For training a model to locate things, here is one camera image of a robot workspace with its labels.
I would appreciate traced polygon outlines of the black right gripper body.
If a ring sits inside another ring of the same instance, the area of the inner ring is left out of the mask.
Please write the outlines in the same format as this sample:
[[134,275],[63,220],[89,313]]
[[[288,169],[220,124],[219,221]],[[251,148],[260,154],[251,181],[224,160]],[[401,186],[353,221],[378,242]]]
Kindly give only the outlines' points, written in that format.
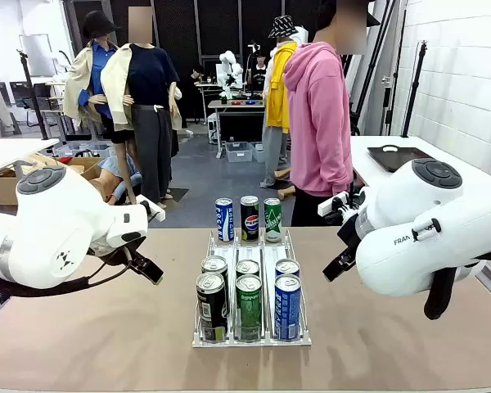
[[355,214],[347,219],[340,228],[338,236],[346,245],[346,249],[339,256],[340,266],[351,267],[355,264],[356,250],[364,237],[364,230],[359,214]]

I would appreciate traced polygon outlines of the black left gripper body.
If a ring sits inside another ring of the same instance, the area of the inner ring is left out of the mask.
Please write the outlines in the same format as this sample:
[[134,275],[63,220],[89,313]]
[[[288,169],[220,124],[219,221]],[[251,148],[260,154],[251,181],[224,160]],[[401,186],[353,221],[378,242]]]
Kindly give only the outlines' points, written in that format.
[[132,242],[112,250],[107,255],[101,257],[104,263],[140,263],[145,257],[138,252],[138,248],[146,240],[146,237],[140,237]]

